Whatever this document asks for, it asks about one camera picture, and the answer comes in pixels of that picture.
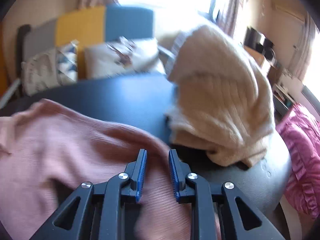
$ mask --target silver bolt head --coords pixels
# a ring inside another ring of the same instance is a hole
[[[126,179],[126,178],[128,178],[128,177],[129,177],[129,175],[126,174],[126,173],[124,173],[124,172],[122,172],[122,173],[119,174],[119,178],[120,178],[120,179]]]
[[[89,188],[91,187],[91,183],[89,181],[85,181],[84,183],[81,184],[82,188]]]
[[[235,187],[235,185],[232,182],[226,182],[224,184],[224,187],[227,189],[233,189]]]
[[[196,178],[198,178],[198,175],[192,172],[192,173],[188,174],[188,178],[189,179],[196,179]]]

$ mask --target cream ribbed knit garment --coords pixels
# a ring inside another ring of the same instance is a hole
[[[203,25],[177,41],[168,80],[178,85],[167,114],[171,141],[207,150],[215,163],[255,165],[275,130],[272,91],[255,60],[218,27]]]

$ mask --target pink cushion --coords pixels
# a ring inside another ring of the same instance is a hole
[[[292,161],[285,197],[298,212],[316,218],[320,210],[319,123],[304,106],[295,104],[276,130]]]

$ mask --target round black tabletop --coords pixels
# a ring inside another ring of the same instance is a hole
[[[0,116],[24,111],[41,98],[95,119],[138,127],[170,144],[171,131],[164,113],[173,103],[174,85],[161,74],[80,81],[14,101],[0,110]],[[209,182],[235,183],[264,214],[279,203],[291,172],[290,155],[278,133],[271,137],[265,158],[250,169],[243,163],[221,167],[212,163],[204,151],[174,147],[193,172]]]

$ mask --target geometric patterned pillow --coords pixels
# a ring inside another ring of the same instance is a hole
[[[77,41],[39,53],[22,62],[22,84],[31,96],[43,90],[76,83]]]

